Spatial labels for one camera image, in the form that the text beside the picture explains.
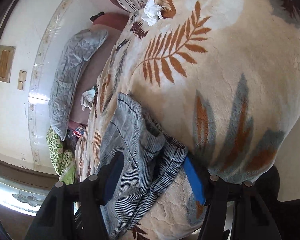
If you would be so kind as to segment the green patterned quilt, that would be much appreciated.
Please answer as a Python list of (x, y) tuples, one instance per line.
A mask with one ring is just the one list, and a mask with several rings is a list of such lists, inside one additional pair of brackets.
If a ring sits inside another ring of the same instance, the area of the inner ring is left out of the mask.
[(59, 181), (66, 185), (73, 184), (76, 178), (76, 161), (71, 150), (65, 150), (59, 135), (49, 127), (46, 134), (46, 143), (49, 148), (50, 160), (59, 176)]

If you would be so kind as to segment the grey quilted pillow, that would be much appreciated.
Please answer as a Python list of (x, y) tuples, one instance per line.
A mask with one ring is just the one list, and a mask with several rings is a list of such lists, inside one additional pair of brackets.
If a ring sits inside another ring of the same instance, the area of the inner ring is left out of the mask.
[(49, 119), (54, 132), (64, 140), (80, 78), (92, 56), (108, 37), (106, 29), (76, 33), (65, 44), (57, 64), (49, 100)]

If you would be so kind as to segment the grey denim pants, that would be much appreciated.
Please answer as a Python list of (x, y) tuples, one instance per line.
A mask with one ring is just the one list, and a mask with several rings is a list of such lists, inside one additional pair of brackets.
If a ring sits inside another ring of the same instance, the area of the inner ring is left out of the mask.
[(101, 208), (110, 239), (119, 239), (150, 210), (164, 193), (187, 156), (188, 149), (163, 131), (139, 102), (123, 93), (105, 133), (90, 117), (76, 145), (77, 174), (85, 180), (108, 165), (116, 152), (124, 166), (112, 198)]

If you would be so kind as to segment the black pen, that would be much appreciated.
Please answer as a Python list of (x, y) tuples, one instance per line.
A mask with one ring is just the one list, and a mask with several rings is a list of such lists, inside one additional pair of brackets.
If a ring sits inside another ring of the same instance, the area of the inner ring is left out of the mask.
[(129, 41), (129, 39), (125, 39), (123, 40), (115, 49), (115, 51), (119, 51), (127, 42)]

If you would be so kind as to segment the stained glass window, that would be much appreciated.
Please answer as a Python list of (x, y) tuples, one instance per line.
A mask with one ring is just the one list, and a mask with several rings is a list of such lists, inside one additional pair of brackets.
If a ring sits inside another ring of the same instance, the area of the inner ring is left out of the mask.
[(0, 204), (25, 215), (35, 217), (49, 192), (0, 177)]

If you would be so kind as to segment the white glove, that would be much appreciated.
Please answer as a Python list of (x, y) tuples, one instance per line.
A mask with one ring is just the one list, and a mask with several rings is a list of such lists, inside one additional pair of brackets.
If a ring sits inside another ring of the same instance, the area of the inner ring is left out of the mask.
[(85, 111), (87, 108), (91, 110), (95, 95), (96, 95), (96, 90), (94, 88), (91, 88), (90, 90), (87, 90), (82, 93), (80, 99), (82, 111)]

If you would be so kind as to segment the crumpled white tissue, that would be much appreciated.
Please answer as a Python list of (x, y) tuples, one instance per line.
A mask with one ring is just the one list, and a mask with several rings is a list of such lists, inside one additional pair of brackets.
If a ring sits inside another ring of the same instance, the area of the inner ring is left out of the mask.
[(143, 9), (141, 19), (145, 21), (149, 27), (152, 27), (158, 20), (163, 19), (161, 12), (164, 9), (165, 7), (158, 5), (155, 0), (149, 0)]

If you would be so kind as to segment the beige wall switches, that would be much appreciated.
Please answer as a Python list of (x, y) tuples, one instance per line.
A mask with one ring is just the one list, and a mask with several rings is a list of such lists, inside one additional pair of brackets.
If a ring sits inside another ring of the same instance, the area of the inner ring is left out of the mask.
[(24, 70), (19, 71), (17, 89), (24, 90), (25, 82), (26, 82), (27, 72)]

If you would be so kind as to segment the small colourful box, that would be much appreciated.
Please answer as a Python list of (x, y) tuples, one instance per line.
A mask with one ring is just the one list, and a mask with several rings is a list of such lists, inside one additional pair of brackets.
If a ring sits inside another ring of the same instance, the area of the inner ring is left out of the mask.
[(73, 135), (80, 138), (85, 133), (85, 127), (78, 126), (74, 131)]

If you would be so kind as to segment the beige leaf-pattern blanket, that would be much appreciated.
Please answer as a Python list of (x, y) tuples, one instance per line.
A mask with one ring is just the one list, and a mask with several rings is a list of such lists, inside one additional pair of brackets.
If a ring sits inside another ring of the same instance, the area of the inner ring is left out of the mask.
[[(256, 181), (300, 116), (300, 0), (155, 2), (165, 9), (152, 27), (141, 19), (145, 6), (130, 12), (98, 77), (88, 124), (95, 116), (93, 127), (105, 133), (117, 95), (126, 94), (211, 174)], [(181, 239), (205, 215), (182, 164), (119, 239)]]

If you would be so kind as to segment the pink sofa backrest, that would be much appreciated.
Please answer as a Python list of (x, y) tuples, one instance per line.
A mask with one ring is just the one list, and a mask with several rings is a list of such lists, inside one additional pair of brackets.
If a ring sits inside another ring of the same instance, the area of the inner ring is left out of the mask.
[(100, 12), (90, 17), (91, 23), (89, 24), (89, 29), (91, 31), (106, 29), (108, 37), (104, 44), (91, 57), (78, 82), (70, 113), (69, 127), (71, 129), (87, 125), (90, 108), (82, 109), (82, 94), (96, 85), (97, 78), (101, 74), (115, 42), (129, 19), (129, 13), (124, 11), (114, 0), (92, 0), (92, 2), (94, 7), (101, 5), (103, 8)]

